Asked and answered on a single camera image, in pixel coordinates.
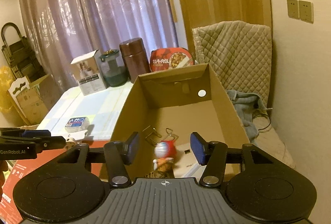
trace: gray cloth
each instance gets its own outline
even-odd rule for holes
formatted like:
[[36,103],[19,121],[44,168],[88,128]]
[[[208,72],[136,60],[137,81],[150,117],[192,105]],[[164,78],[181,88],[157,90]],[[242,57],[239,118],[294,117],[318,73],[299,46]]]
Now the gray cloth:
[[259,131],[253,123],[253,114],[265,113],[267,108],[256,93],[243,93],[235,90],[227,90],[226,92],[245,127],[250,142],[252,142],[259,135]]

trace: toy head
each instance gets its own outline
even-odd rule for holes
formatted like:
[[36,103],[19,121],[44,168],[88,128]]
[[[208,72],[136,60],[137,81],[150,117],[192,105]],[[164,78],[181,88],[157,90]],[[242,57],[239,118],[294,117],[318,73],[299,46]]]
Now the toy head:
[[174,158],[176,156],[176,147],[173,141],[161,141],[154,149],[157,158]]

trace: human hand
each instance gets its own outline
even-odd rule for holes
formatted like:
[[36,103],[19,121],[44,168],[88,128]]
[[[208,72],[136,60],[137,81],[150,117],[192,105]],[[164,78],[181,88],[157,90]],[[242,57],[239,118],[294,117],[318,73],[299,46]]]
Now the human hand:
[[8,164],[7,161],[0,161],[0,185],[1,185],[1,191],[0,191],[0,200],[2,199],[2,186],[5,183],[5,175],[3,172],[8,171]]

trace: brown thermos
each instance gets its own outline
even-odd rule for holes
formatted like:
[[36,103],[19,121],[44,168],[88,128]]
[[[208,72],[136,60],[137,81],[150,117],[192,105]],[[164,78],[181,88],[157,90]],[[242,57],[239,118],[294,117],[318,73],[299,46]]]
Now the brown thermos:
[[144,43],[140,37],[122,42],[120,51],[132,83],[138,75],[151,72]]

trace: table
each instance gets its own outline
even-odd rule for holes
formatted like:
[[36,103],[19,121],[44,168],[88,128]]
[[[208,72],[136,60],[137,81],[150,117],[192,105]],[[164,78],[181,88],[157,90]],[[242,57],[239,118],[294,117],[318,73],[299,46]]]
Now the table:
[[128,81],[122,86],[109,87],[86,96],[79,87],[70,88],[62,94],[37,130],[49,130],[52,136],[66,138],[68,133],[64,127],[70,118],[88,117],[93,129],[84,140],[109,140],[132,86]]

